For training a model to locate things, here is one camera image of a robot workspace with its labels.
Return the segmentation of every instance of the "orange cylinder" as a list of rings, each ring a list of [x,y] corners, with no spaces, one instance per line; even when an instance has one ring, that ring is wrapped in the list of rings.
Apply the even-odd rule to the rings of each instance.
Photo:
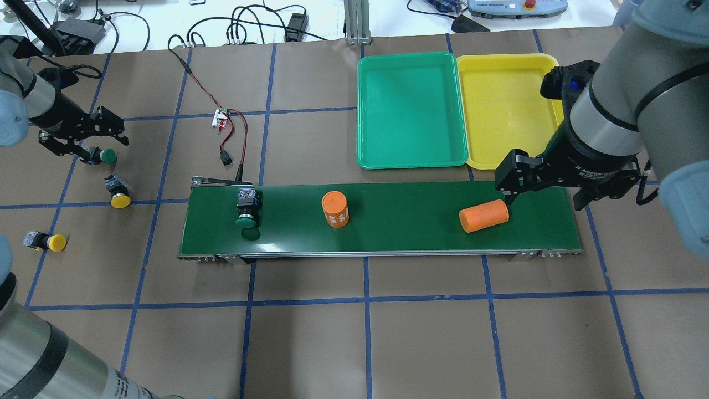
[[[510,220],[507,205],[501,199],[463,209],[458,213],[466,233],[472,233]]]
[[[350,221],[347,198],[339,191],[330,191],[323,196],[323,211],[328,224],[336,229],[344,227]]]

